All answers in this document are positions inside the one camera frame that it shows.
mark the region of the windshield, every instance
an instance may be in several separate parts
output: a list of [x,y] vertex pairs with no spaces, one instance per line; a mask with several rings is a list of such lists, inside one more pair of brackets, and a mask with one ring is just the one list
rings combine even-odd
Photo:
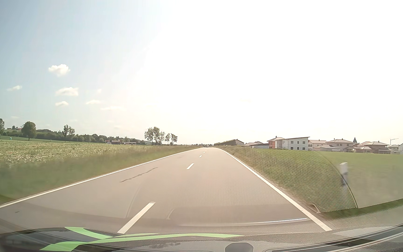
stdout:
[[0,0],[2,249],[393,232],[403,1]]

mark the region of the grassy field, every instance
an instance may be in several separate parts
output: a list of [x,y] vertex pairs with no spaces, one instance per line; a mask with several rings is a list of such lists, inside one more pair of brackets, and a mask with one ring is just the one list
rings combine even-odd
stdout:
[[[18,136],[6,136],[2,135],[1,140],[20,140],[20,141],[28,141],[29,139],[27,137],[18,137]],[[33,142],[57,142],[57,143],[63,143],[64,141],[59,141],[59,140],[46,140],[46,139],[36,139],[36,138],[31,138],[31,141]]]
[[193,148],[0,140],[0,204]]
[[[321,212],[363,208],[403,198],[403,155],[301,152],[221,147],[275,185]],[[350,191],[337,167],[349,166]]]

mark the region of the asphalt road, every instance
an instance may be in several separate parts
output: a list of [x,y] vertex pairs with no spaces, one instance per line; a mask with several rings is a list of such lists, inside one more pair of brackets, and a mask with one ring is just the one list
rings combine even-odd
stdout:
[[199,148],[4,206],[0,233],[63,226],[126,234],[324,232],[308,215],[226,152]]

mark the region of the white cloud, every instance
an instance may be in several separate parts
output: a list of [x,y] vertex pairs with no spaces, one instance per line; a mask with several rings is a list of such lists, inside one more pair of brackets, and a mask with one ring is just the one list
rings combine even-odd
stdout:
[[90,100],[90,101],[87,101],[85,104],[86,105],[88,105],[88,104],[100,104],[100,100]]
[[118,110],[118,109],[122,109],[122,107],[118,107],[118,106],[109,106],[107,108],[101,108],[100,110]]
[[68,106],[69,103],[67,103],[66,101],[60,101],[60,102],[56,102],[56,107],[64,107],[64,106]]
[[78,87],[64,87],[56,91],[56,95],[78,96]]
[[65,64],[61,64],[59,66],[51,66],[50,68],[48,68],[48,71],[51,73],[55,73],[57,76],[63,76],[65,75],[67,72],[71,71],[69,69],[69,67]]
[[23,86],[17,85],[17,86],[14,86],[14,87],[8,88],[8,89],[7,89],[7,91],[20,90],[20,89],[22,89],[22,88],[23,88]]

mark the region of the blue sky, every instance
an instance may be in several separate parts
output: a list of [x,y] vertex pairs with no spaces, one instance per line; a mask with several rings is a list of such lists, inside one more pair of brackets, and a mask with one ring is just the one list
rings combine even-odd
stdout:
[[0,1],[1,117],[182,144],[402,142],[403,1]]

